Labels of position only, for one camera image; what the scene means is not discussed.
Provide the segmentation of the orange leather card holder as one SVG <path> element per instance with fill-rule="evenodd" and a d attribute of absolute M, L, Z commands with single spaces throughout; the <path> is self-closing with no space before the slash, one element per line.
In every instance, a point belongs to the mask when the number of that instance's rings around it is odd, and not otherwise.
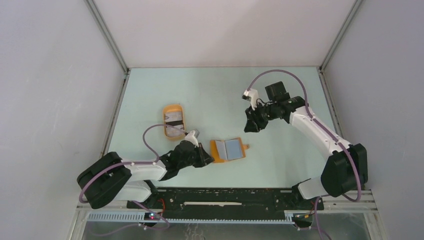
<path fill-rule="evenodd" d="M 213 139 L 209 144 L 210 155 L 215 164 L 243 159 L 246 157 L 246 150 L 250 148 L 249 144 L 243 144 L 240 137 L 228 140 Z"/>

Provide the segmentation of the beige oval plastic tray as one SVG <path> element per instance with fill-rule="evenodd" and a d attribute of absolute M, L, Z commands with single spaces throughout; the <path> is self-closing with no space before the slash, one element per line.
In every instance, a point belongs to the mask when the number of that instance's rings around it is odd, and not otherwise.
<path fill-rule="evenodd" d="M 185 117 L 184 110 L 180 104 L 170 104 L 163 108 L 162 117 L 164 135 L 170 141 L 182 140 L 185 137 Z"/>

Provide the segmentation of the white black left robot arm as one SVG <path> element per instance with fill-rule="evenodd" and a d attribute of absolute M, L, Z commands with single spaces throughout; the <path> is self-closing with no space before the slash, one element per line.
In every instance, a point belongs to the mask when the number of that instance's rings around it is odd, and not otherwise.
<path fill-rule="evenodd" d="M 113 201 L 135 201 L 145 208 L 153 208 L 158 202 L 153 181 L 167 181 L 182 169 L 203 168 L 213 161 L 201 143 L 188 140 L 181 141 L 157 161 L 125 160 L 112 151 L 79 174 L 78 200 L 92 209 L 103 208 Z"/>

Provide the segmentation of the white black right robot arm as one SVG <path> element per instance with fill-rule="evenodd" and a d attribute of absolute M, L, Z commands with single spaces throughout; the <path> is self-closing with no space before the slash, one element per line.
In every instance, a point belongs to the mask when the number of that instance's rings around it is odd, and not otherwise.
<path fill-rule="evenodd" d="M 269 121 L 280 119 L 303 133 L 326 159 L 320 176 L 307 179 L 293 187 L 291 204 L 304 209 L 318 196 L 339 197 L 359 190 L 368 181 L 368 159 L 365 147 L 351 144 L 329 129 L 307 106 L 301 96 L 290 97 L 280 81 L 265 88 L 269 101 L 259 98 L 258 91 L 244 91 L 242 98 L 250 102 L 245 110 L 246 133 L 258 133 Z"/>

